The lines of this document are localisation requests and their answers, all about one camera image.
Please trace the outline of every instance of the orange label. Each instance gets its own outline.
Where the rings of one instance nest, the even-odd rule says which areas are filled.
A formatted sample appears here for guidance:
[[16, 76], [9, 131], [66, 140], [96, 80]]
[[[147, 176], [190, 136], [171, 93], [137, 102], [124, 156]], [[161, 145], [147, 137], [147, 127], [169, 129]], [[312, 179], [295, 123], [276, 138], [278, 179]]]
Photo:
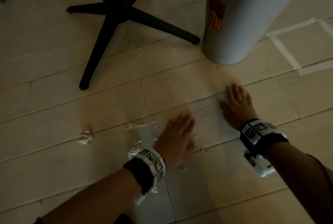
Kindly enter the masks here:
[[210, 0], [208, 22], [218, 32], [220, 32], [221, 29], [224, 11], [225, 5], [218, 0]]

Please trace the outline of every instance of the finger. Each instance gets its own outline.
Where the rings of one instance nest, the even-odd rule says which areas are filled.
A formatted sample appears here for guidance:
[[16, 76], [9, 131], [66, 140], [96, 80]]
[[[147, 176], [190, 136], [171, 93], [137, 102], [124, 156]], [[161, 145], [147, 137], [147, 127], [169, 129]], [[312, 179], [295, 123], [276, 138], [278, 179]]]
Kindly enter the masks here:
[[195, 142], [193, 140], [189, 140], [189, 143], [186, 146], [186, 149], [184, 151], [185, 155], [190, 155], [195, 150]]
[[224, 100], [220, 100], [220, 108], [222, 110], [223, 113], [228, 111], [228, 103], [225, 102]]
[[190, 122], [192, 119], [192, 115], [191, 114], [187, 114], [183, 121], [181, 122], [180, 126], [179, 126], [179, 130], [181, 131], [181, 133], [184, 133], [184, 131], [187, 129], [187, 127], [189, 126]]
[[246, 101], [247, 101], [247, 103], [248, 103], [249, 105], [253, 105], [253, 104], [252, 104], [252, 97], [251, 97], [251, 95], [250, 95], [249, 93], [246, 95]]
[[183, 121], [184, 115], [181, 113], [173, 124], [173, 130], [177, 130]]
[[238, 87], [238, 90], [239, 90], [239, 94], [240, 94], [241, 99], [243, 101], [246, 101], [246, 91], [245, 91], [244, 87], [240, 85]]
[[227, 86], [227, 98], [228, 98], [228, 103], [235, 102], [235, 97], [232, 93], [232, 88], [229, 85]]
[[183, 133], [183, 136], [184, 136], [185, 139], [189, 139], [189, 136], [193, 132], [194, 125], [195, 125], [195, 119], [192, 117], [189, 126], [187, 127], [187, 129]]
[[173, 124], [174, 124], [174, 119], [169, 119], [164, 131], [170, 131], [173, 127]]
[[238, 86], [236, 84], [232, 85], [232, 93], [233, 93], [233, 96], [234, 96], [235, 100], [241, 99], [239, 89], [238, 89]]

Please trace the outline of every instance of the left hand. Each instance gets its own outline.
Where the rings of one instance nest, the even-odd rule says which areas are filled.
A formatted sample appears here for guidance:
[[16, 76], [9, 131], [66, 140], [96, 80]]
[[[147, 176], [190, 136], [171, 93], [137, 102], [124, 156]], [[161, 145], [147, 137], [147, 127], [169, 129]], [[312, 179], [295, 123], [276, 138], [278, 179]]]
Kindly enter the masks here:
[[170, 119], [164, 132], [155, 142], [156, 150], [167, 163], [167, 167], [183, 163], [195, 149], [190, 135], [195, 125], [192, 114], [181, 114], [177, 119]]

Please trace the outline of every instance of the forearm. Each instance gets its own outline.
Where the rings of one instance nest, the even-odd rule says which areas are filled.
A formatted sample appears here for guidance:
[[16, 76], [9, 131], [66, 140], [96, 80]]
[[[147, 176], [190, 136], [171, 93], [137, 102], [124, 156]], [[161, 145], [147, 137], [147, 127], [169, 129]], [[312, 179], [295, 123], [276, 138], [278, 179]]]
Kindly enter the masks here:
[[139, 195], [141, 186], [127, 169], [107, 176], [42, 218], [43, 224], [113, 223]]
[[[331, 188], [320, 164], [289, 143], [274, 144], [265, 153], [281, 178], [316, 223], [333, 219]], [[326, 168], [330, 179], [333, 172]]]

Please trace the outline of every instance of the trash can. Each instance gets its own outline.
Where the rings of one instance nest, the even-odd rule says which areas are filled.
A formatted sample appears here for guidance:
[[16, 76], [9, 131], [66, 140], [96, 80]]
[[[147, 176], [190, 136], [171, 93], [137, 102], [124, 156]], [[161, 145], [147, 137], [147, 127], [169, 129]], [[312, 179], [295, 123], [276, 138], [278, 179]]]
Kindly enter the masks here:
[[202, 51], [220, 64], [243, 60], [290, 0], [206, 0]]

